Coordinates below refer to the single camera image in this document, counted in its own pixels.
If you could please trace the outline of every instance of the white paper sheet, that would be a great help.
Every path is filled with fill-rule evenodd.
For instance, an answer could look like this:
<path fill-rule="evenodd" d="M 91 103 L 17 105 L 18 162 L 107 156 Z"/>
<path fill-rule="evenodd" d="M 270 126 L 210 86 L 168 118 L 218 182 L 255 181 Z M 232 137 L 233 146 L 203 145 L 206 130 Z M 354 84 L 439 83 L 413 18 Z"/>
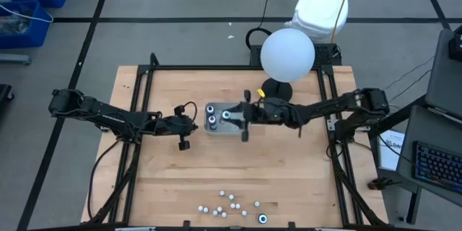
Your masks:
<path fill-rule="evenodd" d="M 382 139 L 387 142 L 395 152 L 401 154 L 403 146 L 404 134 L 388 130 L 381 135 Z M 388 148 L 382 140 L 379 139 L 379 168 L 384 170 L 395 171 L 398 166 L 399 156 Z"/>

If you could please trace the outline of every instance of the computer keyboard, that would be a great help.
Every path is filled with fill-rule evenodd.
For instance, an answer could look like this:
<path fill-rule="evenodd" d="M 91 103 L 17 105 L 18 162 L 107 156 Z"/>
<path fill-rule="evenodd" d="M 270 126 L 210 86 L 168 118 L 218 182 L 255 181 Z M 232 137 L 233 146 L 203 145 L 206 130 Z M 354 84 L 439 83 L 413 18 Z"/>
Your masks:
<path fill-rule="evenodd" d="M 414 142 L 412 177 L 462 194 L 462 156 Z"/>

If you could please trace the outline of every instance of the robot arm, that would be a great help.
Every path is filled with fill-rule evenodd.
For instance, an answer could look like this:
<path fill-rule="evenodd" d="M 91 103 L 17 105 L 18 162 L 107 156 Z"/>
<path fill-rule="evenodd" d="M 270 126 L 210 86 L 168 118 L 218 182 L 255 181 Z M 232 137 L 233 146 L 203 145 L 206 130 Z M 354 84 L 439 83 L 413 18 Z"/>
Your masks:
<path fill-rule="evenodd" d="M 248 140 L 249 123 L 284 124 L 290 128 L 301 129 L 311 119 L 344 111 L 350 111 L 353 114 L 347 119 L 335 122 L 335 135 L 338 140 L 349 140 L 353 138 L 356 128 L 371 126 L 389 112 L 384 91 L 373 88 L 355 90 L 338 98 L 312 105 L 294 105 L 275 97 L 260 98 L 257 102 L 250 103 L 250 91 L 248 90 L 244 92 L 244 98 L 245 101 L 227 110 L 231 115 L 242 113 L 243 121 L 232 119 L 232 116 L 228 119 L 223 117 L 225 121 L 243 130 L 243 141 Z"/>
<path fill-rule="evenodd" d="M 109 128 L 118 139 L 138 142 L 142 134 L 153 136 L 179 135 L 180 150 L 189 149 L 184 137 L 197 129 L 194 119 L 183 115 L 184 105 L 175 108 L 175 115 L 162 117 L 161 112 L 128 112 L 83 95 L 79 90 L 54 90 L 48 107 L 57 118 L 75 118 L 93 122 L 98 128 Z"/>

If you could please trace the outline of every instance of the lamp base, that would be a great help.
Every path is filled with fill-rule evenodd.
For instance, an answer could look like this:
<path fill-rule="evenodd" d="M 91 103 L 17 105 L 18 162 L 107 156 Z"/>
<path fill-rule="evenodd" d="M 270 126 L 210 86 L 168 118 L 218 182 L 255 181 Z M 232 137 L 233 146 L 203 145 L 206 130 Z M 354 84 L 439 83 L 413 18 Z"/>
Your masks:
<path fill-rule="evenodd" d="M 289 102 L 292 98 L 292 87 L 289 83 L 278 82 L 274 79 L 267 79 L 261 86 L 267 97 L 277 97 Z"/>

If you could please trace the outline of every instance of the wooden table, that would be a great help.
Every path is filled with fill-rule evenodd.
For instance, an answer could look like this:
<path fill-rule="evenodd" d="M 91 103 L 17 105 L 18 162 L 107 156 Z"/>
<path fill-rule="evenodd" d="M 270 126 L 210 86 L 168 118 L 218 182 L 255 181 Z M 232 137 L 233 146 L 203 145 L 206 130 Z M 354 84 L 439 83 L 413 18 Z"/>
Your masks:
<path fill-rule="evenodd" d="M 334 72 L 339 95 L 355 89 L 351 67 L 334 67 Z M 129 110 L 135 78 L 135 66 L 119 67 L 111 105 Z M 239 136 L 210 136 L 203 129 L 205 104 L 239 102 L 245 89 L 251 90 L 255 99 L 256 90 L 266 79 L 263 71 L 154 72 L 148 111 L 160 110 L 168 116 L 175 106 L 193 100 L 199 108 L 199 129 L 187 138 L 191 148 L 183 152 L 178 150 L 178 136 L 144 136 L 130 225 L 181 226 L 184 220 L 190 220 L 191 226 L 197 227 L 262 227 L 256 215 L 264 213 L 269 218 L 265 227 L 286 227 L 289 221 L 297 227 L 342 226 L 334 172 L 325 153 L 328 140 L 323 118 L 304 126 L 301 139 L 297 130 L 283 126 L 251 126 L 248 143 L 242 143 Z M 308 105 L 321 101 L 315 72 L 293 82 L 292 87 L 291 103 Z M 192 109 L 186 112 L 192 116 Z M 369 145 L 367 134 L 358 133 L 355 137 Z M 114 135 L 103 134 L 98 156 L 113 142 Z M 113 190 L 121 147 L 107 154 L 96 170 L 93 212 Z M 350 154 L 357 190 L 370 208 L 388 222 L 382 193 L 367 188 L 367 183 L 377 177 L 371 152 L 351 144 Z M 249 215 L 243 217 L 240 210 L 230 209 L 229 199 L 219 196 L 221 190 L 234 194 L 234 202 L 240 203 L 241 210 Z M 351 199 L 344 190 L 349 221 L 354 222 Z M 254 201 L 260 201 L 260 207 L 255 208 Z M 121 196 L 121 203 L 124 202 L 125 194 Z M 228 217 L 200 213 L 199 205 L 211 211 L 222 206 Z M 122 210 L 123 204 L 119 207 L 119 219 Z M 87 219 L 84 210 L 82 220 Z"/>

